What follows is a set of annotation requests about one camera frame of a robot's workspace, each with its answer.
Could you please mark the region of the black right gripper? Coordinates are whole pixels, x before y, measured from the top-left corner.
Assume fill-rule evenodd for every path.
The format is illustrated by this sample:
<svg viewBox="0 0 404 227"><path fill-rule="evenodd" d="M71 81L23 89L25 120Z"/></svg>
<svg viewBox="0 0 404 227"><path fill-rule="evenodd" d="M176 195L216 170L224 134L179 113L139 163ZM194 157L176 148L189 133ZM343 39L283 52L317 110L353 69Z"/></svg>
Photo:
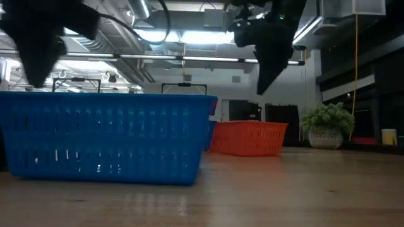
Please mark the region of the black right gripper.
<svg viewBox="0 0 404 227"><path fill-rule="evenodd" d="M292 42L306 2L273 0L269 15L256 22L254 55L259 63L258 95L263 95L287 67L287 60L293 54Z"/></svg>

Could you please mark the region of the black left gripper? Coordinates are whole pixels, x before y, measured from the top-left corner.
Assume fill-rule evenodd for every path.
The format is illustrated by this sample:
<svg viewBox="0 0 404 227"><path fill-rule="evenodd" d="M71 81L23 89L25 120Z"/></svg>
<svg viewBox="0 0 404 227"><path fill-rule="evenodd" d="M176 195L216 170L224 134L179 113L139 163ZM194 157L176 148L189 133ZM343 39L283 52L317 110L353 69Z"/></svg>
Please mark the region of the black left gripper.
<svg viewBox="0 0 404 227"><path fill-rule="evenodd" d="M67 54L64 29L95 39L100 13L78 0L2 0L1 30L15 43L27 81L42 88Z"/></svg>

